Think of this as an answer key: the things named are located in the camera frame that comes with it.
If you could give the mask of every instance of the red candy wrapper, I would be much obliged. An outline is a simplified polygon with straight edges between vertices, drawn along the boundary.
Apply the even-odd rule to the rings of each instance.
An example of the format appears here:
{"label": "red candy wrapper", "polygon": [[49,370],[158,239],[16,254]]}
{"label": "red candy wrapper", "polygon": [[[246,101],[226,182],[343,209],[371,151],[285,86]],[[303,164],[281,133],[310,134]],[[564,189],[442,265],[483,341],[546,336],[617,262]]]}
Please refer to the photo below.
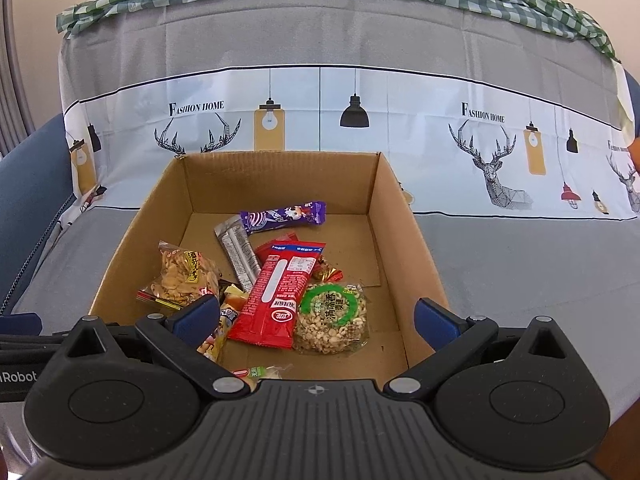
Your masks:
{"label": "red candy wrapper", "polygon": [[316,242],[273,245],[229,338],[291,348],[298,305],[322,249]]}
{"label": "red candy wrapper", "polygon": [[[277,238],[274,238],[267,243],[262,244],[260,247],[254,250],[254,253],[258,257],[258,261],[260,261],[260,264],[264,265],[264,262],[267,259],[267,256],[269,256],[269,254],[271,253],[271,248],[274,244],[285,244],[287,242],[297,241],[298,236],[295,234],[295,232],[290,231]],[[327,263],[322,254],[318,258],[314,270],[311,271],[311,277],[315,280],[318,280],[318,282],[340,282],[343,278],[342,271],[339,269],[335,269],[329,263]]]}

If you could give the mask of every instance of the snack package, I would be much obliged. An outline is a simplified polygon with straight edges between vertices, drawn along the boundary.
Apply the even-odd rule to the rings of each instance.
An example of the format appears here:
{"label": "snack package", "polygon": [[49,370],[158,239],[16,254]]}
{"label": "snack package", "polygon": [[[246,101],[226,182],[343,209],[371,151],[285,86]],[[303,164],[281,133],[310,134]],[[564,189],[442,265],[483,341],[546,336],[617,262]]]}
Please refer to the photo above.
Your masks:
{"label": "snack package", "polygon": [[251,391],[254,391],[258,387],[258,383],[263,379],[281,379],[282,373],[289,368],[280,368],[277,366],[254,366],[248,370],[236,370],[231,372],[233,375],[242,379],[249,385]]}
{"label": "snack package", "polygon": [[274,245],[229,337],[291,348],[298,303],[323,248],[316,242]]}
{"label": "snack package", "polygon": [[283,209],[269,209],[249,213],[241,211],[240,218],[247,234],[295,225],[320,225],[324,223],[326,204],[324,202],[308,202]]}
{"label": "snack package", "polygon": [[214,333],[207,337],[199,347],[198,352],[213,362],[218,362],[220,352],[225,344],[229,330],[236,322],[240,311],[244,307],[249,295],[235,285],[229,285],[225,290],[225,301],[220,306],[220,322]]}
{"label": "snack package", "polygon": [[306,288],[293,348],[335,354],[357,350],[368,338],[367,300],[361,286],[311,283]]}
{"label": "snack package", "polygon": [[245,292],[251,292],[260,274],[260,263],[255,257],[240,217],[232,216],[226,222],[217,225],[215,232],[231,261],[240,285]]}
{"label": "snack package", "polygon": [[[273,240],[267,243],[262,244],[254,252],[256,257],[258,258],[258,261],[260,261],[260,263],[264,265],[264,261],[267,259],[267,256],[269,256],[269,253],[271,252],[271,248],[273,247],[274,244],[278,244],[278,243],[283,244],[286,242],[297,242],[297,241],[298,241],[298,236],[295,234],[295,232],[289,231],[288,233],[284,233],[283,235],[277,238],[274,238]],[[329,264],[324,259],[324,256],[322,256],[322,254],[320,254],[320,257],[318,258],[318,262],[316,263],[314,270],[311,271],[311,277],[314,280],[317,280],[318,282],[341,282],[343,279],[342,271],[335,269],[334,266]]]}
{"label": "snack package", "polygon": [[158,248],[162,256],[160,276],[139,290],[137,298],[180,310],[205,294],[218,295],[221,275],[213,260],[167,242],[160,242]]}

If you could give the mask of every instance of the white rounded rectangle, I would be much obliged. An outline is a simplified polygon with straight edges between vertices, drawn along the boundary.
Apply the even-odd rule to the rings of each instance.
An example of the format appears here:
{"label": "white rounded rectangle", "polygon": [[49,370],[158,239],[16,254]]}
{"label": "white rounded rectangle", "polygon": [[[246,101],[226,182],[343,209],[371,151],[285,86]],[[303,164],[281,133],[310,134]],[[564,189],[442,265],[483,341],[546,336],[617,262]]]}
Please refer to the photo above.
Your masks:
{"label": "white rounded rectangle", "polygon": [[287,269],[288,260],[280,260],[275,269],[273,269],[273,273],[271,273],[271,277],[267,282],[267,286],[264,288],[264,292],[262,293],[262,297],[260,301],[263,303],[271,303],[273,299],[273,295],[276,293],[276,288],[278,287],[278,283],[280,283],[280,279],[284,274],[284,271]]}

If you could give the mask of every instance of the purple snack wrapper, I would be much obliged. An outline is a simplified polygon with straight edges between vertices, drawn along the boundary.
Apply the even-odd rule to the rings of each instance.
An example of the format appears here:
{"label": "purple snack wrapper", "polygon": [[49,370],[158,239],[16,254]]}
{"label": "purple snack wrapper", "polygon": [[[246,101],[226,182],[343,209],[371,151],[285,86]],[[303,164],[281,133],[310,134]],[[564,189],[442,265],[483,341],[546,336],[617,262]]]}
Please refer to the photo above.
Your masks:
{"label": "purple snack wrapper", "polygon": [[309,202],[303,205],[295,205],[283,209],[269,209],[268,211],[255,213],[240,212],[242,225],[249,235],[260,231],[270,231],[295,225],[320,225],[324,223],[325,216],[325,202]]}

